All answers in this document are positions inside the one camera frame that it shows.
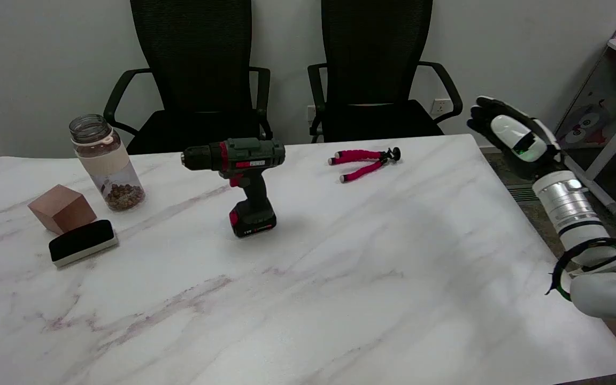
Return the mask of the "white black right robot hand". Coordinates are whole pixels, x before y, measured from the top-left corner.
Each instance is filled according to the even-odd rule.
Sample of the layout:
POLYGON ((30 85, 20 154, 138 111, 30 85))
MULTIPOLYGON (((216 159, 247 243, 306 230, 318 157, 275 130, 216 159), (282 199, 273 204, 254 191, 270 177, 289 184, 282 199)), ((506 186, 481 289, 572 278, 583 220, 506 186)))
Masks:
POLYGON ((496 98, 479 96, 467 126, 495 146, 518 177, 536 181, 564 171, 564 155, 555 135, 540 120, 496 98))

